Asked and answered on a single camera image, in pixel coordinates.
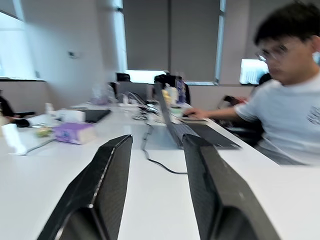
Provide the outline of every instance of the white desk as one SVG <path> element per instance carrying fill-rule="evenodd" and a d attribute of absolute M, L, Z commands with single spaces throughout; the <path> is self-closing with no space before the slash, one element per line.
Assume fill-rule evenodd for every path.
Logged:
<path fill-rule="evenodd" d="M 37 239 L 66 187 L 98 147 L 125 134 L 133 135 L 133 145 L 118 239 L 200 239 L 188 177 L 145 160 L 140 144 L 148 127 L 132 115 L 115 108 L 96 125 L 96 140 L 85 145 L 52 142 L 29 156 L 4 154 L 8 149 L 0 139 L 0 239 Z M 320 239 L 320 168 L 278 166 L 214 122 L 210 126 L 242 146 L 219 153 L 251 186 L 279 236 Z M 152 159 L 186 171 L 184 152 L 164 125 L 154 128 L 146 148 Z"/>

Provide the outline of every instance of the purple tissue box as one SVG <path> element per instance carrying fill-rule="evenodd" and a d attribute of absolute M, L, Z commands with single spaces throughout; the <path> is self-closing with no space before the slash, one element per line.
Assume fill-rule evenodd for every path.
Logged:
<path fill-rule="evenodd" d="M 95 128 L 90 123 L 64 123 L 53 128 L 55 140 L 70 144 L 86 144 L 95 139 Z"/>

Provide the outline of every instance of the man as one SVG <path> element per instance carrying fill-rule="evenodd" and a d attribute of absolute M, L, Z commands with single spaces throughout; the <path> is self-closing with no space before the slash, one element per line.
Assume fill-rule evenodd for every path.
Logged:
<path fill-rule="evenodd" d="M 257 56 L 273 80 L 258 87 L 249 102 L 217 111 L 191 108 L 190 117 L 260 120 L 265 131 L 256 147 L 280 164 L 320 165 L 320 11 L 295 2 L 272 13 L 258 28 Z"/>

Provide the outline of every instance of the short sleeve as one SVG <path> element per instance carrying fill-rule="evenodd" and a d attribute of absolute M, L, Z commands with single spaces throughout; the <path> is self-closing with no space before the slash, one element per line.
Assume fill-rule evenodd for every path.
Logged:
<path fill-rule="evenodd" d="M 236 114 L 245 121 L 254 122 L 258 120 L 258 106 L 260 105 L 261 91 L 256 90 L 247 103 L 238 104 L 234 107 Z"/>

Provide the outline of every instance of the glasses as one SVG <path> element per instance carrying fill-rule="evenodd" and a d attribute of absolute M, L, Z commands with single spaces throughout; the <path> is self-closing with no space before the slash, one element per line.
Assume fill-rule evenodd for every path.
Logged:
<path fill-rule="evenodd" d="M 281 61 L 288 53 L 288 48 L 285 45 L 275 47 L 273 50 L 262 50 L 255 55 L 260 61 L 267 62 L 270 58 Z"/>

